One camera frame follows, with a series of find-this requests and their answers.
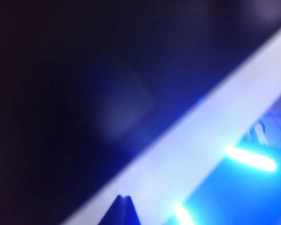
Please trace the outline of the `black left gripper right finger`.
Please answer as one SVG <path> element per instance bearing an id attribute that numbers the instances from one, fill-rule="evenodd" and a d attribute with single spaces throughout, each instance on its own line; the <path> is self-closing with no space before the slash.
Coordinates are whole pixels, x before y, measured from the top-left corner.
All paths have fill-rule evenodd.
<path id="1" fill-rule="evenodd" d="M 124 224 L 125 225 L 140 225 L 141 223 L 138 218 L 138 215 L 135 210 L 131 197 L 125 196 L 124 200 L 125 200 Z"/>

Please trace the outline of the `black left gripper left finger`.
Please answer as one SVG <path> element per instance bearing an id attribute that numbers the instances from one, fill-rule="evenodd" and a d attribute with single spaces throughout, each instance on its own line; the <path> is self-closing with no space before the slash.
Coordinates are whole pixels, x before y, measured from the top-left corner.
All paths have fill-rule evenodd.
<path id="1" fill-rule="evenodd" d="M 118 195 L 98 224 L 99 225 L 118 225 L 120 222 L 120 214 L 122 211 L 123 200 L 124 200 L 124 197 L 121 195 Z"/>

